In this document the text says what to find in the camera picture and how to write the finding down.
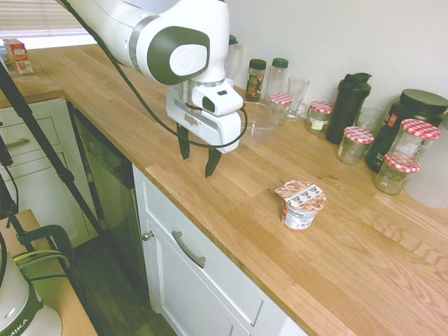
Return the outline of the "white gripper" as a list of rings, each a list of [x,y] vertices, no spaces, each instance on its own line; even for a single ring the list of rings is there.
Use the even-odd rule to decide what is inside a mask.
[[[189,131],[217,147],[209,148],[204,170],[207,178],[214,173],[221,153],[233,151],[239,145],[237,137],[242,130],[242,119],[237,111],[243,106],[243,99],[230,85],[196,86],[190,101],[181,96],[181,91],[180,85],[169,88],[167,114],[177,123],[178,144],[184,160],[190,157]]]

